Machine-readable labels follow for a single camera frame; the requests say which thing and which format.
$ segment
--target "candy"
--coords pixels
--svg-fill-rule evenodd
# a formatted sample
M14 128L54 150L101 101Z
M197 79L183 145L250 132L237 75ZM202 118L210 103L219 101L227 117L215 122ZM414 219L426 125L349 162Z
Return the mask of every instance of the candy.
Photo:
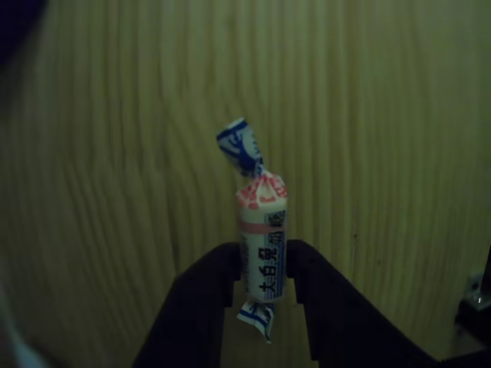
M251 127L244 119L217 134L219 148L250 183L237 192L242 274L247 302L238 318L256 326L269 342L275 308L285 292L288 190L264 167Z

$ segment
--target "wooden surface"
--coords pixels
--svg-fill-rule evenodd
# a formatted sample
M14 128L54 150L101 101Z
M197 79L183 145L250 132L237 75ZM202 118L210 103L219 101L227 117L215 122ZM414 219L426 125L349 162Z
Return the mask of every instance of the wooden surface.
M129 366L173 278L234 240L245 116L312 243L447 355L491 242L488 1L51 0L0 71L2 282L68 366ZM265 345L227 311L222 366L309 363L302 306Z

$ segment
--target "red stripe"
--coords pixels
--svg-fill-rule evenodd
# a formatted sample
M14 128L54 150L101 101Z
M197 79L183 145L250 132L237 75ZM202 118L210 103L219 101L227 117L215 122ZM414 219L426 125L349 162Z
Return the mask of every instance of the red stripe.
M239 227L243 232L256 235L264 235L270 232L283 232L285 230L285 226L274 228L267 224L251 224L249 222L244 222L243 220L239 220Z

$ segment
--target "candy wrapper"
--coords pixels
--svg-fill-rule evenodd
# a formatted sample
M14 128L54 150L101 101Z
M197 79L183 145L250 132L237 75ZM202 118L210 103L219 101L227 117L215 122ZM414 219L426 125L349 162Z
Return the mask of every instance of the candy wrapper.
M267 342L275 308L285 291L286 204L280 176L264 167L251 127L244 119L217 134L220 149L249 184L237 192L242 275L248 300L237 318L256 326Z

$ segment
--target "dark object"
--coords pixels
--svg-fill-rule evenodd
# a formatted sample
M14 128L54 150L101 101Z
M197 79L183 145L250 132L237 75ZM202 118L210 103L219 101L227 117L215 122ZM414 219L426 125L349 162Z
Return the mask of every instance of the dark object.
M0 67L24 40L46 0L0 1Z
M488 261L486 263L486 270L484 271L481 291L486 294L491 294L491 248L489 249Z
M460 302L455 322L484 345L491 347L491 251L481 289Z
M177 278L133 367L218 367L223 308L232 306L239 269L239 246L229 243ZM475 368L491 363L490 350L438 363L303 241L288 242L287 275L295 279L297 302L304 304L311 358L320 367Z

